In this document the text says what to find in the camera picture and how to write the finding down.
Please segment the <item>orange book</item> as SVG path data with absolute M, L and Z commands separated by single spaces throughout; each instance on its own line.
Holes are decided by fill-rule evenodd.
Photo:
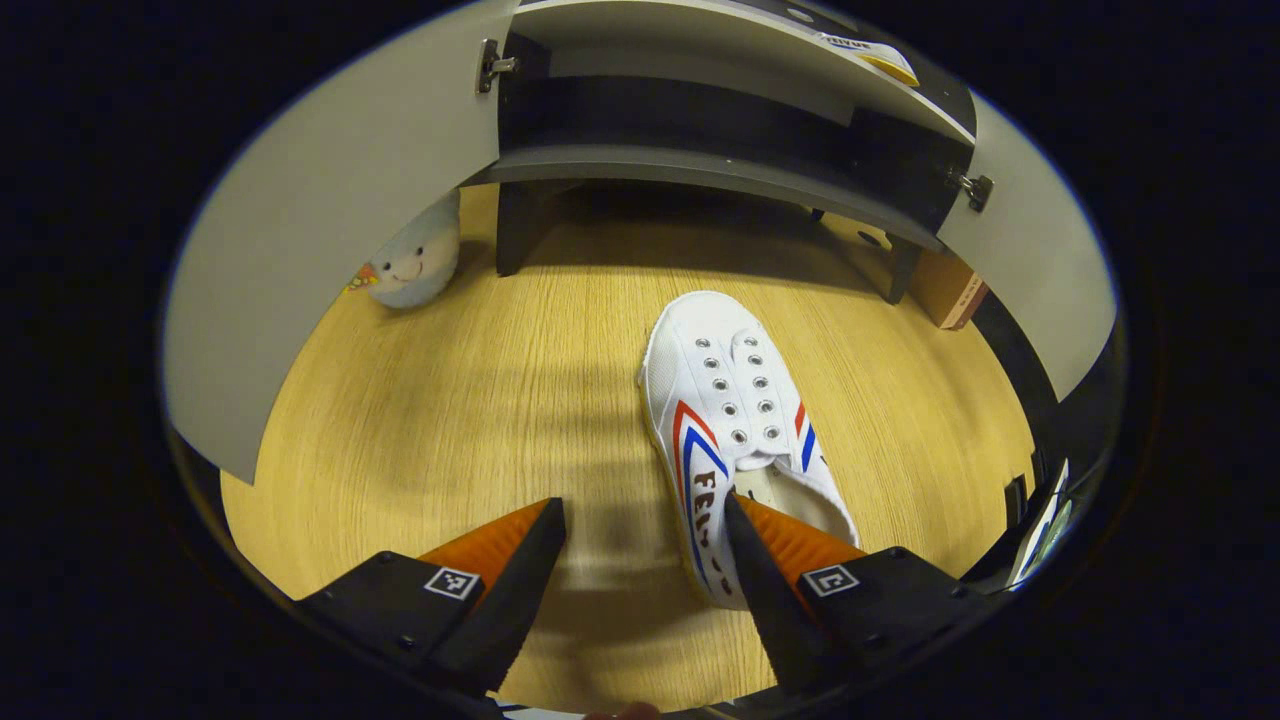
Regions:
M 959 256 L 923 251 L 909 293 L 942 331 L 960 331 L 973 319 L 989 286 Z

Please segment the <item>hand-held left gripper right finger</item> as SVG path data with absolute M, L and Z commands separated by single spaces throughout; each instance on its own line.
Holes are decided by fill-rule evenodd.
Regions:
M 992 594 L 893 546 L 868 553 L 741 495 L 724 506 L 739 583 L 785 691 L 883 680 L 978 629 Z

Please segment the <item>grey smiling plush toy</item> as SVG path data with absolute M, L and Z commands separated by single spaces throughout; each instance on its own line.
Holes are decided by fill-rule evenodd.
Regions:
M 344 287 L 364 291 L 392 310 L 433 301 L 451 282 L 460 258 L 460 190 L 420 211 L 365 263 Z

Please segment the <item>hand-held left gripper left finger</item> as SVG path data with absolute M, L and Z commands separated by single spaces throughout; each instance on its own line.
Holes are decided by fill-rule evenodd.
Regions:
M 297 605 L 421 682 L 484 696 L 524 647 L 566 537 L 548 497 L 417 557 L 379 551 Z

